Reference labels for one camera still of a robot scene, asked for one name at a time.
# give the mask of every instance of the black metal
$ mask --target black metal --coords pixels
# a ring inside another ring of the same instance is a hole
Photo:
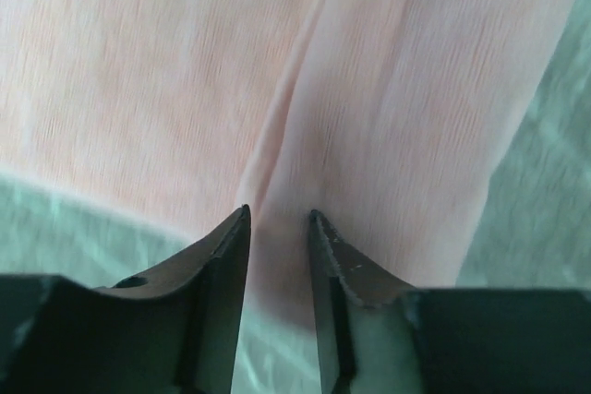
[[[114,288],[0,276],[0,393],[229,393],[249,241],[243,207]]]
[[[591,293],[418,290],[318,211],[308,252],[322,392],[591,392]]]

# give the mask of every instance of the textured fabric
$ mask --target textured fabric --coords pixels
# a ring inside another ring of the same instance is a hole
[[[0,0],[0,162],[201,236],[308,325],[307,212],[453,284],[573,0]]]

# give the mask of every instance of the pink fabric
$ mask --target pink fabric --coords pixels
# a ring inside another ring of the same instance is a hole
[[[201,236],[307,324],[310,209],[451,285],[573,0],[0,0],[0,162]]]

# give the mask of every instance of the crease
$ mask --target crease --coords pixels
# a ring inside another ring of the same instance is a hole
[[[321,12],[324,10],[326,0],[313,0],[312,5],[306,14],[306,19],[301,31],[295,38],[294,51],[289,57],[286,69],[279,79],[279,88],[274,93],[271,109],[260,131],[259,138],[248,160],[247,168],[243,173],[243,183],[240,186],[238,195],[242,196],[244,186],[254,189],[254,196],[248,205],[251,209],[253,220],[258,216],[264,197],[267,195],[271,177],[277,166],[279,154],[283,145],[287,118],[291,107],[294,90],[299,73],[304,64],[312,36],[319,22]],[[262,169],[262,174],[253,174],[254,170]]]

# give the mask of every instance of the pink cloth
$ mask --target pink cloth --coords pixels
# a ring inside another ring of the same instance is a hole
[[[0,162],[201,236],[307,324],[310,209],[451,285],[573,0],[0,0]]]

